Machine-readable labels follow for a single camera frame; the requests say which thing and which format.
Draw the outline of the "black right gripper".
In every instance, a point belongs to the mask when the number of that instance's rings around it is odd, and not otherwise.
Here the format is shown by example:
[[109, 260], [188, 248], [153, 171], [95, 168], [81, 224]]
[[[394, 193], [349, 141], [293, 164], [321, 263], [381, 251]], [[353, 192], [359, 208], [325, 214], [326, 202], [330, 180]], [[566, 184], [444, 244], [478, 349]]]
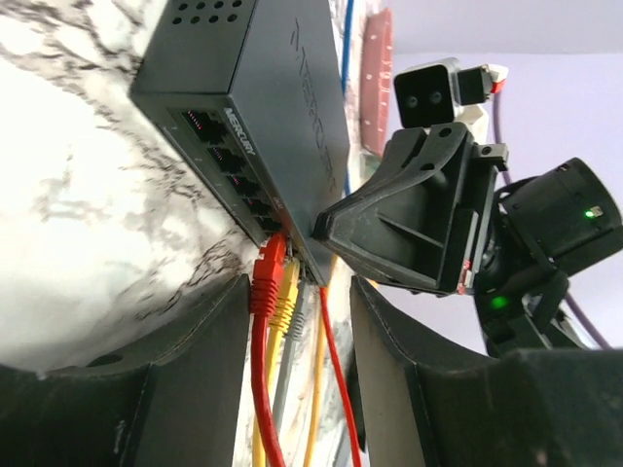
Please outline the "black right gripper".
[[459, 206], [476, 217], [457, 292], [472, 294], [489, 242], [495, 181], [509, 156], [504, 143], [472, 144], [461, 122], [395, 131], [371, 178], [317, 216], [313, 238], [362, 276], [438, 292], [467, 166]]

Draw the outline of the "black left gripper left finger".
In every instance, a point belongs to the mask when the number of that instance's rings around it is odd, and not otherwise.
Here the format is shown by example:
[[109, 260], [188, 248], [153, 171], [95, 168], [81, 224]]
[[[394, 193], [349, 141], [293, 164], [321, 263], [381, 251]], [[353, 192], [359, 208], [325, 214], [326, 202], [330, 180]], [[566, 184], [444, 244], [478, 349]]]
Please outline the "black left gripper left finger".
[[229, 466], [249, 279], [207, 286], [162, 328], [86, 367], [1, 371], [5, 466]]

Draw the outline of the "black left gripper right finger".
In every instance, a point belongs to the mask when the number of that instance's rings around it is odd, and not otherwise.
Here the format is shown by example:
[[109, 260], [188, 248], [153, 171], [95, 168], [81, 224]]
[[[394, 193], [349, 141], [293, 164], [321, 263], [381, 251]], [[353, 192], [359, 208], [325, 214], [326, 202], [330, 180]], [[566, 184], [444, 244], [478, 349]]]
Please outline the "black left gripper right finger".
[[366, 441], [375, 466], [618, 466], [622, 354], [515, 350], [494, 359], [350, 286]]

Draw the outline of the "dark grey network switch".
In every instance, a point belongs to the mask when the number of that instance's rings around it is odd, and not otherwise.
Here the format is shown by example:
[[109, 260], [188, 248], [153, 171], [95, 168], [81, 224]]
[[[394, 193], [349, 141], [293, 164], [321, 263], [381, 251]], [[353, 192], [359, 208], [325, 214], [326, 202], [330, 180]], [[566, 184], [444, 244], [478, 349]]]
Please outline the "dark grey network switch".
[[325, 1], [169, 1], [130, 98], [255, 243], [287, 232], [326, 284], [312, 236], [349, 153]]

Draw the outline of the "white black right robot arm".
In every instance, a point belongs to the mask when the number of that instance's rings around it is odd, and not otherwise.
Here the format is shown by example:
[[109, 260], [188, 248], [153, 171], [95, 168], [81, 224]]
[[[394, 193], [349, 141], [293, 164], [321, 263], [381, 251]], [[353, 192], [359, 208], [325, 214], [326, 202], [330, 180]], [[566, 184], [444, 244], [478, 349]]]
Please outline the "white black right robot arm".
[[572, 347], [561, 301], [575, 274], [621, 250], [621, 214], [578, 158], [498, 187], [507, 159], [505, 145], [481, 145], [459, 122], [398, 130], [313, 235], [382, 285], [470, 296], [493, 357]]

